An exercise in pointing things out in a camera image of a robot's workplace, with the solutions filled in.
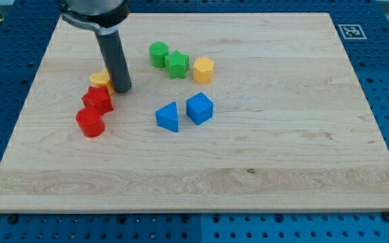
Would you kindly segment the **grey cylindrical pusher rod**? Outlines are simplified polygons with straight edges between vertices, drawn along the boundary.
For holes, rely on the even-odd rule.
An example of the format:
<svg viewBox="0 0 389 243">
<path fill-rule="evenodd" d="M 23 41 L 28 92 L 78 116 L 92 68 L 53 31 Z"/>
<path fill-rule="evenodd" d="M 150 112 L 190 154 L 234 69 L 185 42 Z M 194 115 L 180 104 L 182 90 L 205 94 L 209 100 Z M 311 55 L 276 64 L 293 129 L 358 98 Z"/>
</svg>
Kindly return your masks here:
<svg viewBox="0 0 389 243">
<path fill-rule="evenodd" d="M 128 92 L 132 83 L 119 32 L 116 30 L 96 37 L 114 90 Z"/>
</svg>

